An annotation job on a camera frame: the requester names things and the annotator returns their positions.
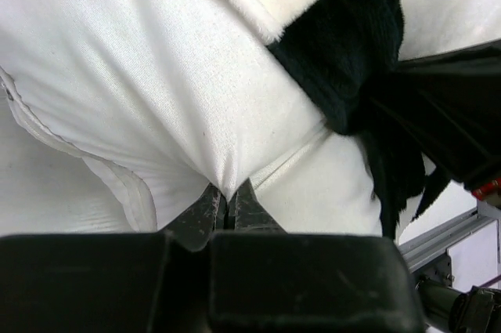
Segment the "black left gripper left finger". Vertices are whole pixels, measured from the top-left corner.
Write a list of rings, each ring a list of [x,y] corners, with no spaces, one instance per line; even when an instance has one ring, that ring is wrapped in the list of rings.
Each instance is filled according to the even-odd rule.
[[[207,253],[223,198],[208,186],[154,233],[1,239],[4,332],[207,332]]]

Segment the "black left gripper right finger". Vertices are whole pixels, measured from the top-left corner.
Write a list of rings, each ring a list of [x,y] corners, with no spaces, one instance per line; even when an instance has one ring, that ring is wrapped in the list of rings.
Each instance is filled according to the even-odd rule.
[[[250,183],[209,243],[214,332],[422,332],[405,260],[385,237],[282,233]]]

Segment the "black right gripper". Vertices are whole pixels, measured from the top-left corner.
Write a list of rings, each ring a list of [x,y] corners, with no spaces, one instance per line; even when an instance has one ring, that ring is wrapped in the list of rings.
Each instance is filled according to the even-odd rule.
[[[500,41],[400,63],[395,118],[473,197],[500,207]]]

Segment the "white pillow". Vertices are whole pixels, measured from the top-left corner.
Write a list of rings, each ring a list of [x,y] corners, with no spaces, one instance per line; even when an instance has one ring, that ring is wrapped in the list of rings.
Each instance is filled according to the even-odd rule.
[[[251,181],[285,230],[380,235],[357,139],[269,52],[316,0],[1,0],[1,230],[154,231]]]

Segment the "black white checkered pillowcase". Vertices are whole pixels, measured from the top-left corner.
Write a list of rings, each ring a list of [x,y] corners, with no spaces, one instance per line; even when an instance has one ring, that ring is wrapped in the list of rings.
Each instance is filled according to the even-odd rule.
[[[404,38],[401,0],[227,0],[321,110],[328,127],[357,136],[380,199],[382,231],[394,237],[411,197],[424,213],[454,180],[376,99],[403,94],[392,81]]]

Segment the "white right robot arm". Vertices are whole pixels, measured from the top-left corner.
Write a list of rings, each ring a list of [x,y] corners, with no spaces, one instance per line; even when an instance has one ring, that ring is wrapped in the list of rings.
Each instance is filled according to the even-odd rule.
[[[500,41],[407,60],[392,76],[403,94],[376,99],[435,164],[431,180],[463,184],[500,202]],[[425,277],[416,285],[428,323],[447,332],[498,332],[500,292],[460,292]]]

